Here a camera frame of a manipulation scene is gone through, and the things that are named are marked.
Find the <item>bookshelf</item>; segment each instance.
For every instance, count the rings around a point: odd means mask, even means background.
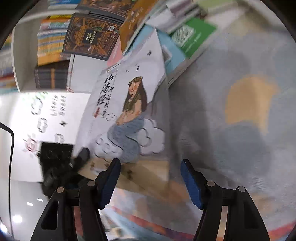
[[[74,9],[50,9],[47,0],[39,1],[12,31],[12,67],[19,92],[38,91],[35,85],[34,68],[37,64],[37,33],[42,19],[51,15],[72,15]]]

